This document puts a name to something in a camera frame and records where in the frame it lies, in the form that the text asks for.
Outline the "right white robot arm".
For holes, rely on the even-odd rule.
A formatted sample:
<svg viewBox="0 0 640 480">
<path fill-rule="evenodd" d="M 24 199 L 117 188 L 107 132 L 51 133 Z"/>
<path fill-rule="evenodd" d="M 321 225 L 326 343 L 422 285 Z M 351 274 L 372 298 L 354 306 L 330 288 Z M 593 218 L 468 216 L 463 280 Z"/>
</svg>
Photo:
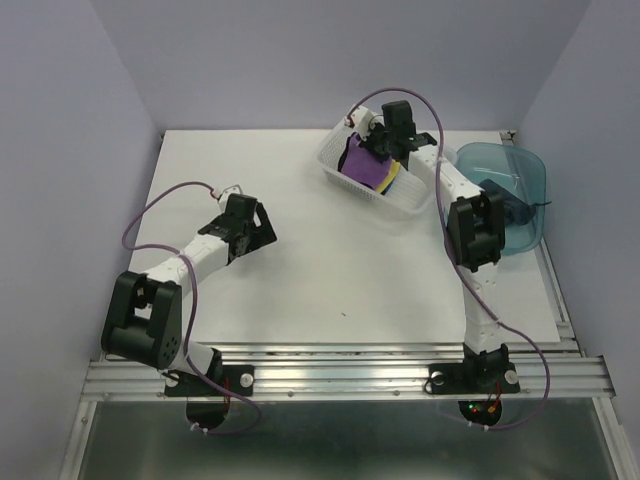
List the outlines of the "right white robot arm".
<svg viewBox="0 0 640 480">
<path fill-rule="evenodd" d="M 505 246 L 504 202 L 467 179 L 444 154 L 444 138 L 420 134 L 406 101 L 390 102 L 380 117 L 366 107 L 349 115 L 371 153 L 389 155 L 435 194 L 445 252 L 463 286 L 463 358 L 429 369 L 432 395 L 480 394 L 501 384 L 509 353 L 492 304 Z"/>
</svg>

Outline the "dark grey towel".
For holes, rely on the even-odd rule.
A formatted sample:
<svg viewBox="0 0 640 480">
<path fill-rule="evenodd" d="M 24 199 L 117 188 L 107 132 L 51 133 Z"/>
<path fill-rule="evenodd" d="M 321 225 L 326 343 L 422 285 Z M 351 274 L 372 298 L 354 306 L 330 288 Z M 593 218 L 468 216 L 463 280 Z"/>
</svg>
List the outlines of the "dark grey towel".
<svg viewBox="0 0 640 480">
<path fill-rule="evenodd" d="M 487 194 L 499 194 L 501 196 L 506 227 L 528 225 L 536 216 L 539 208 L 550 204 L 550 202 L 527 204 L 490 179 L 483 180 L 480 183 L 480 187 Z"/>
</svg>

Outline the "purple and grey towel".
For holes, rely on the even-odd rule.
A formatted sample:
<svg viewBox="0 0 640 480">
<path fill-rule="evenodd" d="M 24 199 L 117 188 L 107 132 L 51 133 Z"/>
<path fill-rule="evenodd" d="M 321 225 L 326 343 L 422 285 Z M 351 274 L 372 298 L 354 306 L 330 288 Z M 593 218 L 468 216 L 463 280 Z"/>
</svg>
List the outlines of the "purple and grey towel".
<svg viewBox="0 0 640 480">
<path fill-rule="evenodd" d="M 375 190 L 389 172 L 392 159 L 379 162 L 360 145 L 360 138 L 352 134 L 338 160 L 337 170 L 351 180 Z"/>
</svg>

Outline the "blue and grey towel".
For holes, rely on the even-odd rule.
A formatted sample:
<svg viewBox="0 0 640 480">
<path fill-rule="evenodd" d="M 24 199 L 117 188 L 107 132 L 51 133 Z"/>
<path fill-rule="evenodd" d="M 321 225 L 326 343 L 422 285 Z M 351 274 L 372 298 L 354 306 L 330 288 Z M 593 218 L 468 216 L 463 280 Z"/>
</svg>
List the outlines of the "blue and grey towel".
<svg viewBox="0 0 640 480">
<path fill-rule="evenodd" d="M 387 178 L 381 185 L 378 190 L 378 193 L 381 195 L 386 195 L 387 192 L 392 188 L 396 178 Z"/>
</svg>

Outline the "aluminium mounting rail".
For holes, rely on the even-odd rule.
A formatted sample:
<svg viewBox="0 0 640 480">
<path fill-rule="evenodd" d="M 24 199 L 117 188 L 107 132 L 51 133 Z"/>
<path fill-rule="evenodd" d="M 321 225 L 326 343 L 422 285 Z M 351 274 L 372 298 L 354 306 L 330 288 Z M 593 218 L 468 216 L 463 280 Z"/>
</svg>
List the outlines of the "aluminium mounting rail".
<svg viewBox="0 0 640 480">
<path fill-rule="evenodd" d="M 429 365 L 459 361 L 454 344 L 226 344 L 230 365 L 255 368 L 254 398 L 259 402 L 331 400 L 421 400 Z M 536 399 L 551 373 L 553 398 L 612 398 L 615 389 L 603 358 L 588 358 L 573 341 L 551 344 L 538 356 L 513 344 L 520 398 Z M 108 356 L 89 365 L 81 392 L 84 401 L 165 399 L 164 380 L 154 369 Z"/>
</svg>

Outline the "yellow and grey towel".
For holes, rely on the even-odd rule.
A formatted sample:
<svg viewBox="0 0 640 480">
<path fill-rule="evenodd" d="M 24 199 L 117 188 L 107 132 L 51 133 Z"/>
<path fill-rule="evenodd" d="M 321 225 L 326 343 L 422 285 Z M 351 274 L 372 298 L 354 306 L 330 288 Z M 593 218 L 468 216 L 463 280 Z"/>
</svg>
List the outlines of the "yellow and grey towel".
<svg viewBox="0 0 640 480">
<path fill-rule="evenodd" d="M 381 195 L 385 195 L 386 192 L 390 189 L 394 180 L 397 178 L 397 176 L 402 170 L 403 170 L 402 164 L 396 160 L 392 160 L 388 174 L 382 180 L 382 182 L 376 187 L 375 191 Z"/>
</svg>

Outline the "teal translucent plastic bin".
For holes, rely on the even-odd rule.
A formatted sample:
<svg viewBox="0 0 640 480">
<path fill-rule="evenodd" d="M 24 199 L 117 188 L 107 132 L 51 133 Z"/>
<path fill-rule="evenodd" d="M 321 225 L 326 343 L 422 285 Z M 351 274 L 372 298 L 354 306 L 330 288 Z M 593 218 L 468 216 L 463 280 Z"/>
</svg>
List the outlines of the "teal translucent plastic bin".
<svg viewBox="0 0 640 480">
<path fill-rule="evenodd" d="M 545 165 L 527 150 L 493 143 L 470 143 L 458 150 L 456 166 L 479 187 L 483 180 L 490 179 L 527 204 L 549 202 Z M 539 244 L 544 230 L 545 209 L 546 206 L 539 208 L 528 225 L 505 226 L 505 255 L 524 253 Z"/>
</svg>

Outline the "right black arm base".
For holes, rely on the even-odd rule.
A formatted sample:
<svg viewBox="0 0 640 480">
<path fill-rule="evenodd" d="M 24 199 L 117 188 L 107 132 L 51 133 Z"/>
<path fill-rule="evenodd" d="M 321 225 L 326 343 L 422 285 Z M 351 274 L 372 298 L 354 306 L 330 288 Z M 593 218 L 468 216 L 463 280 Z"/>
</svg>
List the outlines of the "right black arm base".
<svg viewBox="0 0 640 480">
<path fill-rule="evenodd" d="M 431 396 L 456 397 L 463 419 L 485 430 L 498 426 L 503 412 L 502 396 L 521 391 L 519 376 L 511 362 L 478 367 L 465 359 L 430 364 L 427 369 L 423 391 Z"/>
</svg>

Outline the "white perforated plastic basket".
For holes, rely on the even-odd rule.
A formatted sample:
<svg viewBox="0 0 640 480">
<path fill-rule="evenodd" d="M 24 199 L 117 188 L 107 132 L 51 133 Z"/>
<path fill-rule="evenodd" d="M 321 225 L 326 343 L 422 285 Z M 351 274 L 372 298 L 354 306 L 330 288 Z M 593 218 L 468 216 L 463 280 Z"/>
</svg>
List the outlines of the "white perforated plastic basket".
<svg viewBox="0 0 640 480">
<path fill-rule="evenodd" d="M 375 190 L 356 183 L 337 170 L 338 160 L 345 149 L 348 137 L 356 134 L 344 125 L 344 119 L 322 140 L 316 152 L 316 159 L 327 179 L 352 194 L 370 201 L 391 216 L 409 218 L 421 213 L 432 198 L 432 187 L 408 171 L 408 160 L 398 161 L 402 164 L 403 170 L 386 195 L 381 195 Z M 435 158 L 440 148 L 439 140 L 435 139 L 437 146 L 425 146 L 419 150 Z"/>
</svg>

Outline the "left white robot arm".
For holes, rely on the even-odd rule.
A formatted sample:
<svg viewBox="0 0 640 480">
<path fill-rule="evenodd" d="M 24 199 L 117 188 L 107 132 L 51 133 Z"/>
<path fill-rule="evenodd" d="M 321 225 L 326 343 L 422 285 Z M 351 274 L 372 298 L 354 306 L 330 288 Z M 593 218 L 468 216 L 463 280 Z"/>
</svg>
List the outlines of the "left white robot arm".
<svg viewBox="0 0 640 480">
<path fill-rule="evenodd" d="M 101 335 L 105 353 L 188 374 L 188 382 L 202 394 L 221 386 L 222 355 L 191 339 L 193 322 L 183 321 L 183 300 L 196 301 L 200 280 L 277 240 L 256 198 L 232 191 L 221 204 L 222 213 L 183 249 L 142 273 L 117 277 Z"/>
</svg>

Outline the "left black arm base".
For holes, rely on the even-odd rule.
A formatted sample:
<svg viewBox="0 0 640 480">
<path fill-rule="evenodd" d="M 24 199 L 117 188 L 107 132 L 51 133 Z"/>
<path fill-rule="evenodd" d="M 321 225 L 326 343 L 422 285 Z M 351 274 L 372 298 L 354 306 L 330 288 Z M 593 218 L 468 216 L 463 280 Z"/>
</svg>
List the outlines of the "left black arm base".
<svg viewBox="0 0 640 480">
<path fill-rule="evenodd" d="M 161 371 L 165 380 L 164 395 L 186 399 L 185 416 L 192 431 L 205 435 L 240 433 L 261 419 L 261 410 L 252 400 L 255 366 L 224 365 L 204 381 L 200 376 L 178 370 Z M 257 410 L 257 419 L 247 427 L 231 427 L 231 407 L 249 406 Z"/>
</svg>

